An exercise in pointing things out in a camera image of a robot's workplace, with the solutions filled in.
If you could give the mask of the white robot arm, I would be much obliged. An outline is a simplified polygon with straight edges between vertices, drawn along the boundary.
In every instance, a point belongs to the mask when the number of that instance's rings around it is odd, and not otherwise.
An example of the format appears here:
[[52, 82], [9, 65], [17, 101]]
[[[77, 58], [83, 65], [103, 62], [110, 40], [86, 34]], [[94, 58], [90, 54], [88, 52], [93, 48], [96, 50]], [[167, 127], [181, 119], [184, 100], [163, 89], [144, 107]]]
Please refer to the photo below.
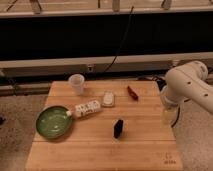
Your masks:
[[178, 116], [180, 104], [188, 98], [213, 115], [213, 87], [205, 80], [207, 66], [200, 61], [191, 61], [170, 69], [165, 75], [166, 85], [160, 92], [164, 106], [162, 121], [172, 125]]

